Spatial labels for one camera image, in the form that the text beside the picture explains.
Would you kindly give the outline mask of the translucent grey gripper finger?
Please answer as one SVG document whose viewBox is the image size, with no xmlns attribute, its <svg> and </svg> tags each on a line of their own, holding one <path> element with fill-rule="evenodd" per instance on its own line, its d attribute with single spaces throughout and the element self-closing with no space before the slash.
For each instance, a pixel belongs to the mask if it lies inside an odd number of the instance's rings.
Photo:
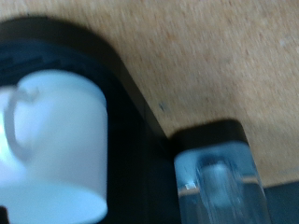
<svg viewBox="0 0 299 224">
<path fill-rule="evenodd" d="M 185 150 L 174 165 L 182 224 L 272 224 L 248 144 Z"/>
</svg>

